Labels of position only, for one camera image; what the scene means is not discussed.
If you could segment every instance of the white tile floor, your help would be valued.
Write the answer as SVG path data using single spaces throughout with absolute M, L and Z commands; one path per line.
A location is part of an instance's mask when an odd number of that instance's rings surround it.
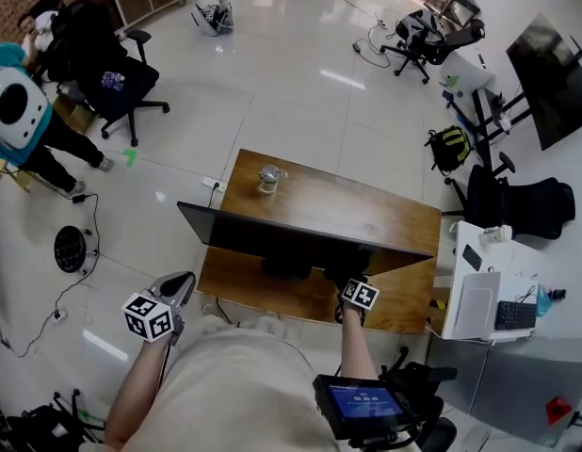
M 62 300 L 68 317 L 49 324 L 24 359 L 0 347 L 0 398 L 6 413 L 45 403 L 54 390 L 78 387 L 95 413 L 105 413 L 139 340 L 123 326 L 120 307 L 129 295 L 158 277 L 201 269 L 204 247 L 175 203 L 206 205 L 210 189 L 203 176 L 228 179 L 240 148 L 270 153 L 338 173 L 416 201 L 447 209 L 451 190 L 423 147 L 429 128 L 450 123 L 436 69 L 421 84 L 415 69 L 393 76 L 399 65 L 380 69 L 360 59 L 351 44 L 374 20 L 343 0 L 231 0 L 233 35 L 200 35 L 189 17 L 194 2 L 172 8 L 143 27 L 152 33 L 149 63 L 161 78 L 149 98 L 167 100 L 171 112 L 139 110 L 137 160 L 127 168 L 121 153 L 130 147 L 127 120 L 109 140 L 97 121 L 89 136 L 114 159 L 108 174 L 68 154 L 57 158 L 89 190 L 99 193 L 98 226 L 105 254 L 94 274 Z M 350 0 L 379 13 L 389 28 L 417 5 L 413 0 Z M 373 31 L 377 44 L 390 43 Z M 136 53 L 132 42 L 126 47 Z M 377 56 L 370 56 L 379 62 Z M 19 352 L 51 312 L 58 292 L 73 277 L 57 270 L 55 233 L 66 224 L 92 228 L 93 201 L 76 206 L 40 186 L 27 195 L 10 179 L 0 182 L 0 319 Z M 441 271 L 451 266 L 452 236 L 444 231 Z M 230 303 L 231 319 L 261 312 Z M 188 321 L 199 312 L 189 305 Z M 320 372 L 339 364 L 339 327 L 288 320 Z M 86 336 L 96 336 L 128 360 L 108 358 Z M 369 331 L 377 364 L 390 364 L 398 346 L 410 345 L 423 360 L 427 336 Z

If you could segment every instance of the black backpack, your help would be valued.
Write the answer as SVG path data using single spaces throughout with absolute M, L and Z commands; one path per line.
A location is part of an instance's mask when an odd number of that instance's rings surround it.
M 471 152 L 469 136 L 458 125 L 452 125 L 442 132 L 429 131 L 429 140 L 433 151 L 433 166 L 447 176 L 453 170 L 464 164 Z

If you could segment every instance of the desk surface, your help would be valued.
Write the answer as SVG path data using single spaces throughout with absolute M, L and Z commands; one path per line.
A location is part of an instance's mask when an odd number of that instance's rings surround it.
M 489 267 L 493 267 L 494 271 L 506 271 L 526 278 L 533 278 L 541 283 L 546 282 L 548 273 L 550 272 L 548 258 L 545 254 L 517 241 L 496 243 L 484 247 L 479 243 L 479 234 L 482 232 L 482 228 L 469 224 L 468 222 L 460 221 L 458 224 L 456 264 L 452 275 L 450 298 L 448 299 L 442 338 L 454 338 L 453 331 L 459 314 L 464 277 L 465 275 L 476 272 L 462 258 L 462 252 L 467 244 L 481 257 L 481 272 L 486 272 Z M 491 339 L 512 340 L 520 336 L 528 335 L 529 331 L 495 331 Z
M 266 164 L 285 169 L 289 176 L 274 195 L 261 197 L 256 188 L 258 171 Z M 369 279 L 381 292 L 366 316 L 367 328 L 423 330 L 439 244 L 438 209 L 317 169 L 241 150 L 221 210 L 433 256 Z M 198 289 L 263 310 L 332 322 L 337 290 L 322 271 L 315 269 L 302 282 L 277 280 L 261 272 L 260 261 L 209 248 Z

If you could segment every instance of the keyboard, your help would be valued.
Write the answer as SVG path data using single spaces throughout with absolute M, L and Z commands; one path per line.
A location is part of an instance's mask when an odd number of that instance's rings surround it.
M 498 301 L 496 323 L 498 331 L 524 330 L 536 326 L 536 303 Z

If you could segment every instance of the black smartphone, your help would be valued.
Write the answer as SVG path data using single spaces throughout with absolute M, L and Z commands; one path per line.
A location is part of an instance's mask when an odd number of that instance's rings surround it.
M 479 256 L 476 251 L 471 248 L 469 245 L 464 247 L 464 251 L 462 252 L 462 257 L 467 261 L 469 265 L 471 265 L 475 271 L 479 271 L 481 268 L 481 256 Z

